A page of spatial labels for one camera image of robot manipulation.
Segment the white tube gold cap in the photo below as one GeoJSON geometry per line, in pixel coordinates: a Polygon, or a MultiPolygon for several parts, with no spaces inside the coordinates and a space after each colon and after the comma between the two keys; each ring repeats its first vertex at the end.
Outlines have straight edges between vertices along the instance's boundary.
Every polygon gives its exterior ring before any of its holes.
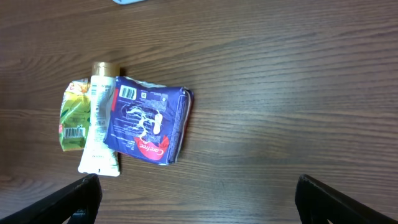
{"type": "Polygon", "coordinates": [[[90,78],[90,126],[78,171],[80,173],[117,177],[120,175],[118,154],[104,139],[108,132],[116,77],[120,66],[95,62],[90,78]]]}

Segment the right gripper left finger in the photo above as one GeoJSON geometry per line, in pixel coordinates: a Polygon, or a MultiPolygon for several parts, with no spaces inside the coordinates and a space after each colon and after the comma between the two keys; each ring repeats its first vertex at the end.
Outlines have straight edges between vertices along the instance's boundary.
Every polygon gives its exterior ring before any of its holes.
{"type": "Polygon", "coordinates": [[[89,174],[1,219],[1,224],[94,223],[101,199],[99,177],[89,174]]]}

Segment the green tea carton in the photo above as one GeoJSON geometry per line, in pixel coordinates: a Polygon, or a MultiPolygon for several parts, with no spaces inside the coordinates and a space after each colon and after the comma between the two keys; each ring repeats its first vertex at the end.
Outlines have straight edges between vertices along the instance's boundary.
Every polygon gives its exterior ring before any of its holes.
{"type": "Polygon", "coordinates": [[[69,83],[63,94],[59,141],[63,151],[82,150],[90,125],[90,82],[87,78],[69,83]]]}

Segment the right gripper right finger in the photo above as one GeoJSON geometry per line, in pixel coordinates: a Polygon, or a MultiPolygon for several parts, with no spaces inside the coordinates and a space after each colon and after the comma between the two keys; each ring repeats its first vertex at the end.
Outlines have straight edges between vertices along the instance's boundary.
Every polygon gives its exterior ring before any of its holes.
{"type": "Polygon", "coordinates": [[[297,182],[295,204],[302,223],[393,223],[381,214],[319,180],[302,174],[297,182]]]}

